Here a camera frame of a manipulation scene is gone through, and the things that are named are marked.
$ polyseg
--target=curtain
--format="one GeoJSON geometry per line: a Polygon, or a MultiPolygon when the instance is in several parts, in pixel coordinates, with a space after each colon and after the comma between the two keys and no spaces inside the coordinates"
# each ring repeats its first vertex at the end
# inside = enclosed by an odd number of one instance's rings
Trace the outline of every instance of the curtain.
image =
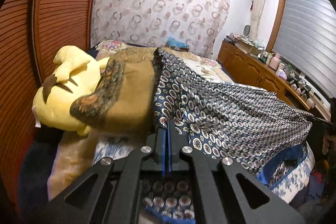
{"type": "Polygon", "coordinates": [[[253,0],[252,8],[252,20],[251,20],[251,32],[250,37],[252,40],[256,40],[258,37],[258,27],[261,14],[263,13],[265,0],[253,0]]]}
{"type": "Polygon", "coordinates": [[[168,37],[211,57],[230,0],[94,0],[91,46],[101,40],[159,47],[168,37]]]}
{"type": "Polygon", "coordinates": [[[329,0],[286,0],[273,51],[336,97],[336,12],[329,0]]]}

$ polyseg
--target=box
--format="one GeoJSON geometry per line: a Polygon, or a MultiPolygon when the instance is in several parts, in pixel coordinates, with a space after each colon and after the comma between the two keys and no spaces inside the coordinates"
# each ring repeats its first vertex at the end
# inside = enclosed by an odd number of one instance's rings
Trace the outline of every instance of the box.
{"type": "Polygon", "coordinates": [[[172,50],[178,51],[178,52],[188,52],[189,51],[188,48],[182,48],[182,47],[170,46],[169,48],[172,50]]]}
{"type": "Polygon", "coordinates": [[[253,54],[257,56],[261,52],[261,50],[258,50],[256,47],[249,45],[240,39],[236,40],[236,44],[239,46],[239,48],[245,50],[249,54],[253,54]]]}

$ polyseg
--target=white tag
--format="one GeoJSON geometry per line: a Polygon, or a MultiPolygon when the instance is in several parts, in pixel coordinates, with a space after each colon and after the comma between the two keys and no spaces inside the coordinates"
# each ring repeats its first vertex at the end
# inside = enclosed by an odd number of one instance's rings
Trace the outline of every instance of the white tag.
{"type": "Polygon", "coordinates": [[[35,127],[37,127],[37,128],[41,128],[40,120],[39,120],[39,118],[38,118],[38,116],[37,116],[37,114],[36,114],[36,106],[33,106],[33,107],[31,108],[31,111],[33,112],[33,114],[34,114],[34,116],[35,116],[35,127]]]}

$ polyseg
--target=yellow plush toy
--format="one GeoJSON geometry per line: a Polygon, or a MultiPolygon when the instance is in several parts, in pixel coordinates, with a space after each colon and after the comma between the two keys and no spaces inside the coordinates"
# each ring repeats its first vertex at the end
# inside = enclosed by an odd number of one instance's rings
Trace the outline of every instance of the yellow plush toy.
{"type": "Polygon", "coordinates": [[[45,79],[33,100],[37,127],[41,122],[86,136],[91,128],[70,115],[70,106],[78,97],[94,92],[100,70],[105,69],[108,60],[96,61],[76,46],[62,47],[54,58],[56,69],[45,79]]]}

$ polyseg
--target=sheer curtain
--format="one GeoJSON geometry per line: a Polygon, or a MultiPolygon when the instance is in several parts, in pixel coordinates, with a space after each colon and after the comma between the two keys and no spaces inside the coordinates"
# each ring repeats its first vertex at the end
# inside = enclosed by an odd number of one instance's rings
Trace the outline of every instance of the sheer curtain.
{"type": "Polygon", "coordinates": [[[252,8],[252,20],[251,20],[251,32],[250,37],[252,40],[256,40],[258,37],[258,27],[261,14],[263,13],[265,0],[253,0],[252,8]]]}
{"type": "Polygon", "coordinates": [[[168,37],[211,57],[230,0],[94,0],[91,45],[104,39],[159,47],[168,37]]]}

